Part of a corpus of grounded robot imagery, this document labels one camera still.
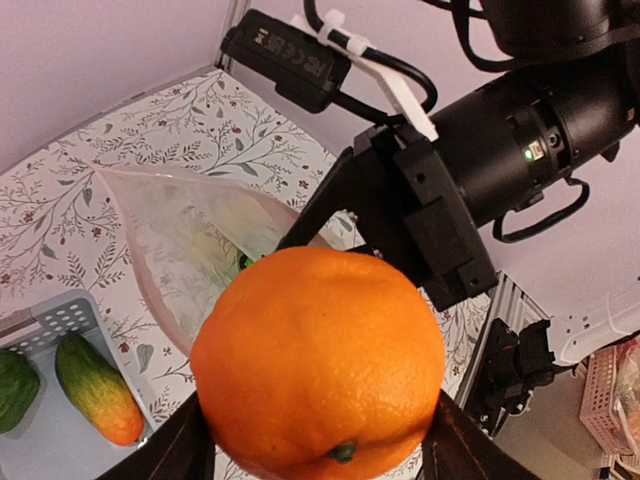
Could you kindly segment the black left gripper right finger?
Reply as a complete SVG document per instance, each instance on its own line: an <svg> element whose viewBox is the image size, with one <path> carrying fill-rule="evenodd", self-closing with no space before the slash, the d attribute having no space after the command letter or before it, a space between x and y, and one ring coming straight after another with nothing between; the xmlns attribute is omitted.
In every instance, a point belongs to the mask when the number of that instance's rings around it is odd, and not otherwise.
<svg viewBox="0 0 640 480"><path fill-rule="evenodd" d="M444 391L422 442L423 479L537 480L501 450Z"/></svg>

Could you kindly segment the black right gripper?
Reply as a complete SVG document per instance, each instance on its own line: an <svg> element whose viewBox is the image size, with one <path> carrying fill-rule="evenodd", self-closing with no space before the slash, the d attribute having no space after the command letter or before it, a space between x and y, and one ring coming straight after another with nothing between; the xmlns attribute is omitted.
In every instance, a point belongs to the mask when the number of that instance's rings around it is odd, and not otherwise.
<svg viewBox="0 0 640 480"><path fill-rule="evenodd" d="M277 249L309 245L332 215L353 211L358 170L375 197L373 213L361 217L362 236L423 289L437 310L497 286L496 269L452 175L432 143L410 127L358 135Z"/></svg>

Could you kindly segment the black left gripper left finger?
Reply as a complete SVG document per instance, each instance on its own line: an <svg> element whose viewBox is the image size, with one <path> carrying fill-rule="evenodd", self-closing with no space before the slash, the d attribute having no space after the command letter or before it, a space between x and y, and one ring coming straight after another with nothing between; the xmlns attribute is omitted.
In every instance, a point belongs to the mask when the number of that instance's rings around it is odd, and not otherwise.
<svg viewBox="0 0 640 480"><path fill-rule="evenodd" d="M193 393L142 447L105 472L102 480L203 480L214 475L215 443Z"/></svg>

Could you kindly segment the green toy watermelon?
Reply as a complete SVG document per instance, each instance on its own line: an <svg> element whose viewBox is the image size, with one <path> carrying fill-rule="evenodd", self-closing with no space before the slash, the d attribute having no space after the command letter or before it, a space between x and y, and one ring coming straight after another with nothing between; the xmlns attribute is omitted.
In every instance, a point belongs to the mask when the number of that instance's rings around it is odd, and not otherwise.
<svg viewBox="0 0 640 480"><path fill-rule="evenodd" d="M239 271L243 271L254 264L254 261L244 252L239 251L236 256L236 263Z"/></svg>

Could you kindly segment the orange toy orange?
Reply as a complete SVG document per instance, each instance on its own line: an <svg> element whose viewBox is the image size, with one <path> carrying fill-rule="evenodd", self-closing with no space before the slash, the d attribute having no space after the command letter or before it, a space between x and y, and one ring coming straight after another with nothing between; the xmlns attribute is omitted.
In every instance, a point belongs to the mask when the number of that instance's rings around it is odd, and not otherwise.
<svg viewBox="0 0 640 480"><path fill-rule="evenodd" d="M445 374L438 321L384 261L298 247L243 270L190 367L219 447L261 479L374 479L419 447Z"/></svg>

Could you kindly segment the clear zip top bag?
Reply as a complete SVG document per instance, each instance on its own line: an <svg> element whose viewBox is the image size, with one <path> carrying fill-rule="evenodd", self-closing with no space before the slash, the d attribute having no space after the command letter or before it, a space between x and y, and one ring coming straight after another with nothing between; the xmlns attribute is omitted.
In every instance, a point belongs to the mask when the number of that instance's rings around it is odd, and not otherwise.
<svg viewBox="0 0 640 480"><path fill-rule="evenodd" d="M142 297L184 355L217 299L253 261L275 250L297 217L274 197L233 179L170 166L98 167L114 202Z"/></svg>

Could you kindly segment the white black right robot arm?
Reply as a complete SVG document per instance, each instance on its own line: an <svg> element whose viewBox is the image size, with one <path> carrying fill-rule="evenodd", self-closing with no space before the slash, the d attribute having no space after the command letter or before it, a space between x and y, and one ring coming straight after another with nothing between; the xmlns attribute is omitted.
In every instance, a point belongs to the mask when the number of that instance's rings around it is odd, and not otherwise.
<svg viewBox="0 0 640 480"><path fill-rule="evenodd" d="M415 68L320 16L306 2L297 26L381 79L403 111L346 149L282 247L308 244L340 210L352 213L364 251L380 254L423 288L439 310L503 286L479 229L512 244L581 209L589 184L577 168L613 160L639 122L639 5L635 1L486 1L479 12L506 54L489 61L469 43L473 10L449 1L465 55L494 79L441 111ZM491 441L535 387L639 331L639 291L542 319L520 333L496 319L460 404L443 398L423 444L422 479L524 479Z"/></svg>

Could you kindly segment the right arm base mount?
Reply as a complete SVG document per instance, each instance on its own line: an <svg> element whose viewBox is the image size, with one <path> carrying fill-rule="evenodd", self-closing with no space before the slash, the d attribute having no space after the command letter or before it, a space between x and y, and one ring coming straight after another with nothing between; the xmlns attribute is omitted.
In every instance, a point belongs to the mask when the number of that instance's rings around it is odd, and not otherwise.
<svg viewBox="0 0 640 480"><path fill-rule="evenodd" d="M549 327L550 321L543 319L516 333L500 318L489 323L465 407L488 436L496 436L510 415L524 412L535 388L553 382L555 356L549 350Z"/></svg>

